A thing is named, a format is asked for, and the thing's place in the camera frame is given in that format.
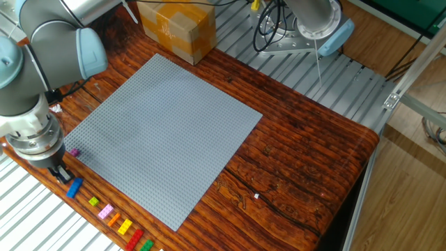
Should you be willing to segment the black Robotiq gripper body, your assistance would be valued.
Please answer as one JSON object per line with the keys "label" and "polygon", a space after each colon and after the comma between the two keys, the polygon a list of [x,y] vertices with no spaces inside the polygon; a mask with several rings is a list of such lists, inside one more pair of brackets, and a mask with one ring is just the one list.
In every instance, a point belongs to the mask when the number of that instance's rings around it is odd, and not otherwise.
{"label": "black Robotiq gripper body", "polygon": [[66,146],[65,144],[62,144],[61,147],[53,152],[53,154],[45,155],[43,157],[36,157],[32,160],[28,160],[28,162],[37,168],[53,168],[58,167],[59,165],[64,165],[63,163],[63,156],[66,152]]}

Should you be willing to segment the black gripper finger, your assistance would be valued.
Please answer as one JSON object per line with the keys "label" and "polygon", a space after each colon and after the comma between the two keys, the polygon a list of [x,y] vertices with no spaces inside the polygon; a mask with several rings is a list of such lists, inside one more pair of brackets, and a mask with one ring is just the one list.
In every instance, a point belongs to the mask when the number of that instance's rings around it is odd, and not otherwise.
{"label": "black gripper finger", "polygon": [[57,179],[59,183],[62,184],[66,183],[65,169],[61,165],[55,167],[48,167],[47,169],[50,172],[50,174]]}
{"label": "black gripper finger", "polygon": [[73,180],[75,176],[69,169],[66,168],[66,166],[64,164],[62,164],[61,166],[65,169],[65,173],[66,173],[65,174],[65,177],[66,177],[66,183],[65,184],[67,184],[71,180]]}

